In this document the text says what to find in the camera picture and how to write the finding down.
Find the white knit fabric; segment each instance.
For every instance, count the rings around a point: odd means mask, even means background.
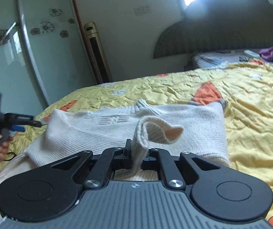
[[[2,169],[0,183],[82,150],[100,154],[106,148],[124,147],[126,139],[133,139],[133,167],[117,171],[116,179],[157,179],[156,172],[139,167],[149,148],[163,148],[177,156],[190,151],[229,166],[222,104],[221,100],[204,106],[150,106],[139,100],[134,106],[96,112],[54,110],[46,132]]]
[[[170,125],[184,128],[175,143],[150,143],[151,148],[163,148],[176,156],[181,151],[190,151],[230,165],[223,110],[219,102],[204,106],[150,106],[145,100],[139,100],[133,106],[104,107],[96,112],[54,110],[46,132],[31,143],[26,154],[37,166],[42,166],[86,149],[100,154],[106,148],[124,147],[126,139],[133,138],[138,121],[145,116],[155,116]]]

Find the dark green headboard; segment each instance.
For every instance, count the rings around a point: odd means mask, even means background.
[[[273,46],[273,4],[268,0],[196,0],[184,19],[159,37],[154,58]]]

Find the gray gripper base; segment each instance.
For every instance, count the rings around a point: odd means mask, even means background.
[[[181,191],[162,182],[109,181],[84,193],[69,212],[46,222],[25,223],[9,218],[0,229],[272,229],[264,220],[246,224],[215,221],[196,210]]]

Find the bed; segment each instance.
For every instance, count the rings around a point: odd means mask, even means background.
[[[155,57],[187,53],[197,48],[190,48],[180,37],[173,37],[183,29],[184,23],[172,25],[161,34]],[[257,43],[257,47],[270,46],[268,41],[259,40],[256,43],[252,37],[245,38],[241,43],[242,48]],[[233,49],[233,44],[220,47]],[[219,49],[214,44],[204,48],[208,51]],[[141,98],[150,105],[188,103],[197,89],[209,81],[226,101],[224,117],[231,167],[260,178],[273,190],[273,66],[270,64],[236,62],[229,64],[226,69],[196,69],[82,88],[49,106],[37,116],[37,120],[44,121],[53,109],[95,111],[103,106],[129,106]],[[45,128],[26,127],[25,133],[18,133],[14,137],[10,151],[19,154]],[[1,162],[0,169],[5,165],[6,162]],[[271,216],[273,206],[267,218]]]

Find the flower decal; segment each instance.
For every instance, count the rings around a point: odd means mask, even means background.
[[[68,19],[68,23],[75,24],[75,20],[73,18]]]
[[[60,16],[62,14],[61,9],[55,9],[55,8],[50,8],[49,9],[49,15],[50,16]]]
[[[67,30],[62,30],[59,35],[61,36],[61,38],[69,37],[69,33],[67,32]]]
[[[50,22],[41,22],[42,33],[51,33],[55,30],[55,26]]]
[[[30,33],[31,33],[31,35],[38,35],[38,34],[41,34],[41,33],[40,33],[40,28],[34,27],[34,28],[31,29]]]
[[[6,32],[7,32],[7,29],[0,30],[0,46],[5,45],[9,40],[9,35],[5,35]]]
[[[257,74],[257,73],[249,74],[249,77],[257,79],[257,80],[263,79],[263,77],[260,74]]]
[[[116,84],[116,83],[117,83],[117,82],[103,83],[103,84],[101,84],[100,86],[101,86],[101,87],[104,87],[104,88],[107,88],[107,87],[112,86],[112,85],[114,85],[114,84]]]
[[[110,95],[124,95],[126,93],[125,89],[119,89],[114,92],[112,92]]]
[[[156,74],[155,76],[156,77],[166,77],[166,76],[168,76],[168,74]]]

